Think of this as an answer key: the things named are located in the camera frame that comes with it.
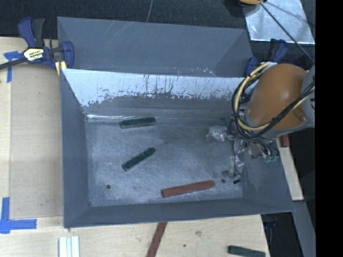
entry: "clamp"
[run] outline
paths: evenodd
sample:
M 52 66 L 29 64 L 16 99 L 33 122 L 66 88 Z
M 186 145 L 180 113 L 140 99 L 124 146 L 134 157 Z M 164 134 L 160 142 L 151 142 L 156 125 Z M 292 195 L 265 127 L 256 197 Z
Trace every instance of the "clamp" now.
M 42 28 L 45 19 L 24 18 L 18 24 L 20 37 L 27 43 L 27 49 L 21 54 L 22 58 L 0 65 L 0 69 L 12 67 L 24 62 L 29 64 L 41 64 L 59 71 L 59 62 L 54 58 L 55 53 L 64 52 L 64 62 L 61 64 L 71 68 L 74 62 L 74 51 L 70 41 L 65 41 L 60 47 L 48 48 L 44 46 Z
M 279 39 L 271 39 L 270 40 L 270 46 L 269 51 L 267 54 L 268 61 L 273 63 L 279 63 L 281 59 L 286 55 L 288 50 L 288 44 L 285 40 Z M 252 72 L 257 64 L 259 62 L 259 59 L 255 56 L 251 56 L 245 65 L 244 69 L 244 77 L 247 77 L 250 72 Z

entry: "aluminum sheet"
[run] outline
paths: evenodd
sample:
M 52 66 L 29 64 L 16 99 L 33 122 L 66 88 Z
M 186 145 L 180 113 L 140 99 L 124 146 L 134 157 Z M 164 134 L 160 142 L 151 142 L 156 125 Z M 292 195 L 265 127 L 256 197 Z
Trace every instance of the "aluminum sheet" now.
M 268 0 L 264 6 L 299 44 L 315 44 L 300 0 Z M 251 40 L 274 38 L 294 43 L 261 6 L 243 11 Z

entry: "green object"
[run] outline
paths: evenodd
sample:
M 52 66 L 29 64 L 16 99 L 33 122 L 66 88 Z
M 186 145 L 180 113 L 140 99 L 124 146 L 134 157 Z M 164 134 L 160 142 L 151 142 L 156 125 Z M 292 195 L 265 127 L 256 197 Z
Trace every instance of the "green object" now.
M 138 118 L 120 121 L 120 127 L 130 129 L 132 127 L 152 126 L 156 123 L 154 117 Z
M 266 161 L 266 163 L 275 162 L 278 157 L 278 155 L 267 156 L 264 160 Z
M 155 148 L 149 148 L 146 151 L 142 152 L 141 154 L 137 155 L 136 157 L 132 158 L 131 160 L 125 162 L 122 167 L 123 170 L 126 172 L 132 169 L 135 165 L 143 161 L 144 159 L 148 158 L 149 156 L 153 155 L 156 152 Z
M 243 257 L 265 257 L 266 254 L 262 251 L 254 251 L 248 248 L 239 246 L 229 246 L 228 253 Z

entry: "red wooden stick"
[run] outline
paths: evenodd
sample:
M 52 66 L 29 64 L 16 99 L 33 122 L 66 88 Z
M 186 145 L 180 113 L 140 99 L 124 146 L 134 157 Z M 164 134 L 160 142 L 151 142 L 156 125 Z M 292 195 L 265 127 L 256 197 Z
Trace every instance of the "red wooden stick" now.
M 159 248 L 163 233 L 165 232 L 167 226 L 167 222 L 161 222 L 158 224 L 154 238 L 150 244 L 150 248 L 146 257 L 155 257 L 157 253 L 157 249 Z
M 283 148 L 287 148 L 290 146 L 290 143 L 289 143 L 289 137 L 287 134 L 283 134 L 281 137 L 280 137 L 280 145 L 281 147 Z
M 162 196 L 165 198 L 165 197 L 180 195 L 184 193 L 190 193 L 194 191 L 208 190 L 209 188 L 212 188 L 212 187 L 214 187 L 213 180 L 203 181 L 200 183 L 166 188 L 162 190 Z

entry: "gray bin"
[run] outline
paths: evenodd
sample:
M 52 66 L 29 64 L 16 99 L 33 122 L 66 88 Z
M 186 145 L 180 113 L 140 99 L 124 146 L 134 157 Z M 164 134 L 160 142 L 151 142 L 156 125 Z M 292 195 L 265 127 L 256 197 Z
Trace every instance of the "gray bin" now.
M 59 18 L 58 39 L 75 50 L 60 76 L 66 228 L 293 210 L 281 160 L 246 155 L 241 182 L 224 182 L 230 142 L 206 140 L 231 111 L 251 56 L 246 31 Z M 156 123 L 120 127 L 139 117 Z M 122 169 L 149 147 L 151 157 Z M 161 195 L 205 180 L 215 187 Z

